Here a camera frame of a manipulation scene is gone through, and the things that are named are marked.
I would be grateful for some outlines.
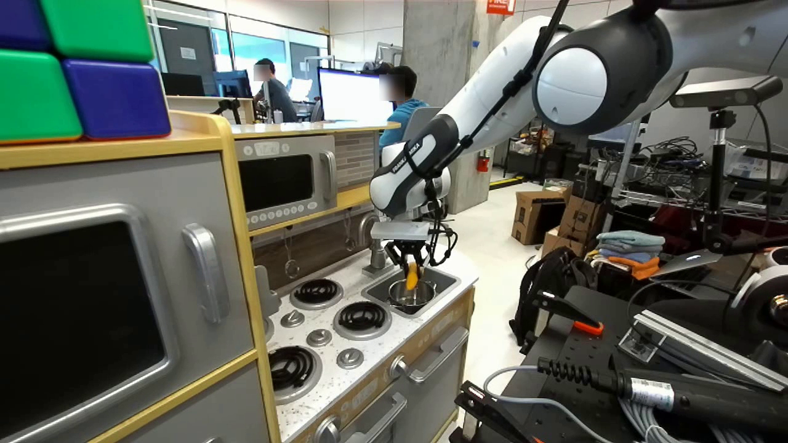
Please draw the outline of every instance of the stove burner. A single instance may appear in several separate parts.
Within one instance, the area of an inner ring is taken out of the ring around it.
[[[306,319],[306,315],[297,311],[297,309],[294,309],[294,311],[285,311],[285,315],[280,316],[280,324],[283,324],[283,327],[295,327],[295,324],[301,324],[302,319]]]
[[[308,281],[294,292],[294,304],[306,309],[327,307],[340,300],[342,286],[327,277]]]
[[[270,378],[279,403],[308,393],[320,378],[320,357],[302,346],[280,346],[269,355]]]
[[[306,345],[310,345],[310,346],[326,346],[327,341],[331,341],[331,330],[312,330],[306,336]]]
[[[372,339],[392,327],[392,315],[379,302],[353,302],[334,315],[334,330],[350,339]]]
[[[361,367],[364,361],[364,351],[354,348],[354,346],[347,346],[337,355],[337,364],[342,368],[354,368],[354,367]]]

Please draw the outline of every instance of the metal frame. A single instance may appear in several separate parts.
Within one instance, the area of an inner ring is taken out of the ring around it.
[[[108,222],[123,222],[130,228],[132,249],[145,277],[145,288],[151,295],[152,315],[159,327],[159,339],[166,346],[166,358],[147,367],[145,371],[130,375],[127,380],[88,399],[81,406],[73,406],[63,412],[51,416],[44,422],[38,422],[33,427],[25,427],[14,436],[9,436],[9,443],[29,443],[44,436],[54,436],[73,422],[83,422],[94,412],[108,410],[123,399],[136,395],[142,387],[151,387],[152,380],[159,380],[166,373],[173,371],[173,367],[179,358],[179,341],[175,330],[173,307],[168,304],[168,288],[166,288],[166,273],[159,270],[159,263],[156,261],[156,249],[147,236],[147,227],[142,214],[127,204],[100,204],[100,207],[81,207],[81,208],[66,208],[66,212],[41,212],[33,215],[18,215],[18,218],[0,218],[0,244],[6,240],[20,240],[68,228],[87,228],[99,227]]]

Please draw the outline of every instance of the oven door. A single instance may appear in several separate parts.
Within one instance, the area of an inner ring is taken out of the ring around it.
[[[248,228],[334,207],[332,138],[238,142],[237,150]]]
[[[88,441],[254,348],[219,155],[0,172],[0,441]]]

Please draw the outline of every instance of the lab floor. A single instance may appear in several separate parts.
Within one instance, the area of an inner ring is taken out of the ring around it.
[[[539,252],[539,246],[521,246],[512,238],[514,193],[524,188],[542,186],[499,186],[489,191],[488,202],[451,215],[451,227],[461,234],[459,251],[481,270],[466,358],[466,378],[477,387],[483,387],[493,371],[521,361],[510,331],[510,319],[514,316],[520,277],[526,270],[526,261]],[[507,380],[510,375],[499,375],[489,384],[489,391],[499,393]]]

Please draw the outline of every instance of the cardboard box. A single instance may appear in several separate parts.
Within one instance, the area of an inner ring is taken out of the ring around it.
[[[605,222],[605,207],[581,199],[581,197],[568,197],[560,234],[581,244],[589,244],[595,238]]]
[[[561,222],[567,191],[518,191],[512,236],[520,244],[542,244],[545,230]]]
[[[550,228],[545,234],[542,255],[547,255],[547,252],[552,252],[552,251],[557,251],[561,246],[567,246],[576,255],[585,255],[585,251],[590,249],[584,240],[574,240],[574,238],[561,236],[560,228]]]

